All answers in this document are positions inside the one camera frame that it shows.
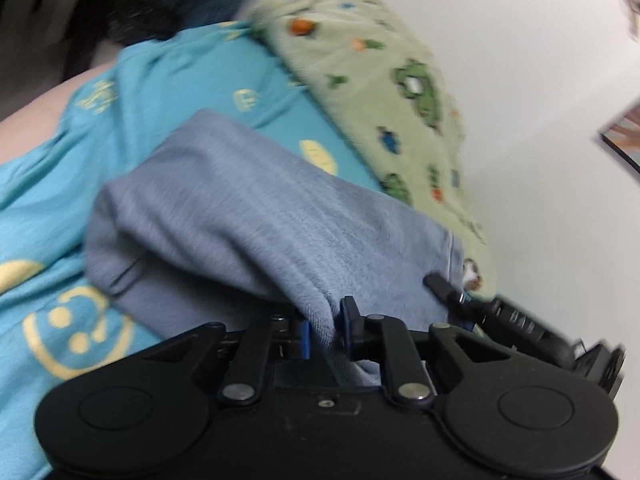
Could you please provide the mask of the blue denim jeans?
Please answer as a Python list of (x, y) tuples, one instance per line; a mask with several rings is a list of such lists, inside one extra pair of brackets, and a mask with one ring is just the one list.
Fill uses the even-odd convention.
[(425, 275), (463, 281), (461, 242), (443, 226), (211, 110), (101, 188), (85, 256), (89, 281), (164, 338), (209, 321), (240, 330), (275, 304), (296, 308), (323, 385), (380, 380), (375, 364), (341, 352), (344, 297), (427, 330), (448, 314)]

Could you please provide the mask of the framed leaf picture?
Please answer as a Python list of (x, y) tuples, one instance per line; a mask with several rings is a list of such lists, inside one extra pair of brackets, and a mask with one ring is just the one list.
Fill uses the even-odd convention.
[(631, 168), (640, 171), (640, 106), (632, 106), (600, 132), (600, 139)]

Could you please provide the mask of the teal smiley bed sheet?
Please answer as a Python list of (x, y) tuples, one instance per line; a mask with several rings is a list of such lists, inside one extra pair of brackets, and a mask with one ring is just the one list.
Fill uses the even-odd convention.
[(51, 139), (1, 167), (3, 478), (48, 473), (32, 418), (51, 388), (155, 344), (89, 284), (82, 240), (100, 187), (202, 108), (244, 122), (329, 174), (378, 185), (244, 23), (123, 50), (70, 96)]

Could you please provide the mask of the green cartoon fleece blanket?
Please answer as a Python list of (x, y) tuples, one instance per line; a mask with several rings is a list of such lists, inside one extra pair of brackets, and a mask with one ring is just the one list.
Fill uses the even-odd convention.
[(494, 296), (495, 266), (464, 187), (460, 112), (430, 49), (381, 0), (262, 0), (250, 27), (382, 189), (461, 240), (464, 289)]

